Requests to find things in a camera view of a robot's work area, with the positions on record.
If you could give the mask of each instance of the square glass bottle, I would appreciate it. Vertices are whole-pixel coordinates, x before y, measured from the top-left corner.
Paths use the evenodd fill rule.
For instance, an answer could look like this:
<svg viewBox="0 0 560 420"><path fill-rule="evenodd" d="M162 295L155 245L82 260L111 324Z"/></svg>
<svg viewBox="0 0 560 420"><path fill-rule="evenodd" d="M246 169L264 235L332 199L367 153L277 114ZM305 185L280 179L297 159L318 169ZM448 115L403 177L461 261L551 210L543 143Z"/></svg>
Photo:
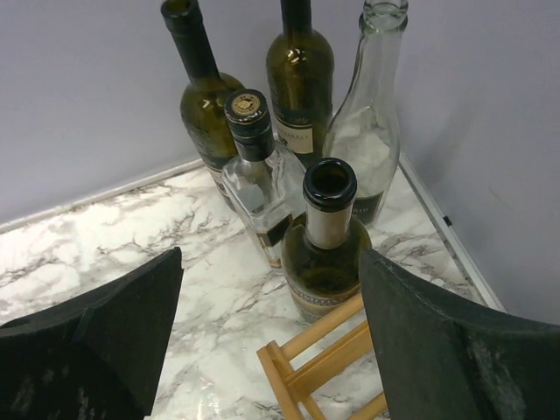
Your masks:
<svg viewBox="0 0 560 420"><path fill-rule="evenodd" d="M238 90L229 96L224 109L239 151L223 167L224 187L254 244L270 267L281 273L284 232L305 210L305 168L291 151L274 141L263 94Z"/></svg>

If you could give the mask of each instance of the clear glass bottle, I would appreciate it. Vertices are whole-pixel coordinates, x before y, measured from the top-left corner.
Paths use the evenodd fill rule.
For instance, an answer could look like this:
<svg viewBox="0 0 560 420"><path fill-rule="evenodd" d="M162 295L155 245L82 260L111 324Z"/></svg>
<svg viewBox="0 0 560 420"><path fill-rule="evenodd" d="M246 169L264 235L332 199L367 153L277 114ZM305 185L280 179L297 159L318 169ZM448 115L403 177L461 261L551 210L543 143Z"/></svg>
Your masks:
<svg viewBox="0 0 560 420"><path fill-rule="evenodd" d="M364 3L352 83L323 149L352 166L358 179L353 214L365 225L377 218L399 160L393 85L407 10L407 0Z"/></svg>
<svg viewBox="0 0 560 420"><path fill-rule="evenodd" d="M223 184L255 246L270 267L281 273L284 232L305 210L305 168L283 144L274 141L266 99L259 91L235 92L224 110L239 155L224 166Z"/></svg>
<svg viewBox="0 0 560 420"><path fill-rule="evenodd" d="M314 322L360 290L361 251L371 248L368 231L352 216L357 182L346 162L325 157L307 170L307 211L282 242L282 265L302 317Z"/></svg>
<svg viewBox="0 0 560 420"><path fill-rule="evenodd" d="M181 119L226 204L221 168L237 154L224 116L224 102L243 85L220 73L208 42L197 0L166 0L161 5L165 25L175 41L190 83L180 103Z"/></svg>

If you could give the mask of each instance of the white wall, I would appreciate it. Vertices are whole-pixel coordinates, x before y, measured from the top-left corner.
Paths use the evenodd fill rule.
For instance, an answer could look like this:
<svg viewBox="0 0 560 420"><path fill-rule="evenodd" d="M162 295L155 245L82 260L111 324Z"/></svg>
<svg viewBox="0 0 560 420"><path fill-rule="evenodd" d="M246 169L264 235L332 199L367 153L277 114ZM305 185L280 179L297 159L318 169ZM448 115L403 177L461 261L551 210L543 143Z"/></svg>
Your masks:
<svg viewBox="0 0 560 420"><path fill-rule="evenodd" d="M200 0L218 66L268 94L279 1ZM187 82L158 0L0 2L0 224L198 157L179 118ZM335 101L362 1L315 0ZM344 37L335 37L345 28Z"/></svg>
<svg viewBox="0 0 560 420"><path fill-rule="evenodd" d="M560 3L411 0L405 150L506 309L560 324Z"/></svg>

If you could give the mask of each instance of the wine bottle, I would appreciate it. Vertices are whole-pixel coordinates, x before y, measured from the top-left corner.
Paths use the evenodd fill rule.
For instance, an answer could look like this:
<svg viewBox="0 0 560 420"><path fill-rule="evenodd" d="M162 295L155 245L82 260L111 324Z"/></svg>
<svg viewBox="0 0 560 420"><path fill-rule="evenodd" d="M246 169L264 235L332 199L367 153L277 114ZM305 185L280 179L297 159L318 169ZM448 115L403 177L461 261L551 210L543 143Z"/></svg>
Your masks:
<svg viewBox="0 0 560 420"><path fill-rule="evenodd" d="M282 0L282 20L266 58L275 124L308 168L321 158L333 113L333 50L312 28L311 0Z"/></svg>
<svg viewBox="0 0 560 420"><path fill-rule="evenodd" d="M407 0L366 0L352 83L326 135L324 156L348 162L358 179L353 213L374 223L400 152L393 100L396 63L408 23Z"/></svg>
<svg viewBox="0 0 560 420"><path fill-rule="evenodd" d="M167 0L161 6L161 14L190 80L180 103L183 124L231 207L221 183L221 169L237 149L223 107L226 99L243 85L218 71L197 0Z"/></svg>
<svg viewBox="0 0 560 420"><path fill-rule="evenodd" d="M256 247L274 271L282 272L284 232L305 210L305 168L274 141L262 93L239 90L227 99L225 112L239 155L224 166L223 184Z"/></svg>
<svg viewBox="0 0 560 420"><path fill-rule="evenodd" d="M368 231L352 216L357 182L346 162L326 157L304 177L307 211L284 234L282 265L302 317L314 322L360 290L361 251Z"/></svg>

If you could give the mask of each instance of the bottle neck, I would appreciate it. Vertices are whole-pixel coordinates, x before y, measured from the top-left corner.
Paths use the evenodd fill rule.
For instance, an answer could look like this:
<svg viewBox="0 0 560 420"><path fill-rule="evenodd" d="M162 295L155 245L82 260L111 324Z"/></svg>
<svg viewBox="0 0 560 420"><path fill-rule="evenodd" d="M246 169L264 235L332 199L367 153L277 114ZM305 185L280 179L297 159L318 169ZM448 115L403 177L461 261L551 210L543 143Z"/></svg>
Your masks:
<svg viewBox="0 0 560 420"><path fill-rule="evenodd" d="M321 212L307 205L305 235L311 244L321 249L335 249L348 237L352 204L338 212Z"/></svg>
<svg viewBox="0 0 560 420"><path fill-rule="evenodd" d="M406 22L390 30L376 30L360 18L361 36L350 92L356 108L393 103L396 66Z"/></svg>
<svg viewBox="0 0 560 420"><path fill-rule="evenodd" d="M234 140L239 157L247 162L262 162L274 151L272 129L251 138L239 138L234 134Z"/></svg>
<svg viewBox="0 0 560 420"><path fill-rule="evenodd" d="M282 0L283 33L293 38L312 31L311 0Z"/></svg>
<svg viewBox="0 0 560 420"><path fill-rule="evenodd" d="M181 31L171 31L171 35L192 84L220 78L202 22L183 27Z"/></svg>

